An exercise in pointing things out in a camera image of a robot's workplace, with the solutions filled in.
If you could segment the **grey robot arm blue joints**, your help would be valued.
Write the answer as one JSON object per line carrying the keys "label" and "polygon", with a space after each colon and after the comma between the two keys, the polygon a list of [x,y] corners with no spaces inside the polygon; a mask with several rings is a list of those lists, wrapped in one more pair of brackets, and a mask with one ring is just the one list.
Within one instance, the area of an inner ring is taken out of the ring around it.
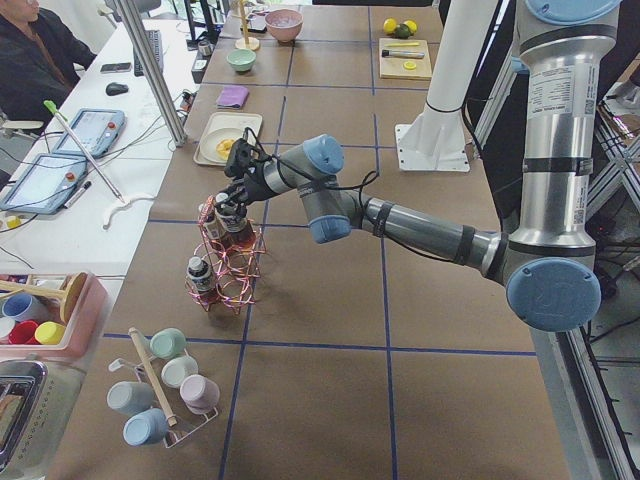
{"label": "grey robot arm blue joints", "polygon": [[529,72],[518,227],[485,233],[340,189],[344,155],[321,135],[264,163],[273,197],[296,191],[315,241],[359,228],[419,254],[469,266],[504,286],[510,308],[548,332],[590,321],[601,303],[585,214],[601,59],[616,42],[615,1],[520,1],[515,39]]}

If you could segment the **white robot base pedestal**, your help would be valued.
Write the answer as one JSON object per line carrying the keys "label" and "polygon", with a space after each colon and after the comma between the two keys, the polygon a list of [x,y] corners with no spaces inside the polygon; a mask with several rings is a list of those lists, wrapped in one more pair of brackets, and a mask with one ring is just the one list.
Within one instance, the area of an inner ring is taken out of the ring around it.
{"label": "white robot base pedestal", "polygon": [[467,172],[462,111],[498,3],[450,3],[425,106],[410,124],[396,126],[403,171]]}

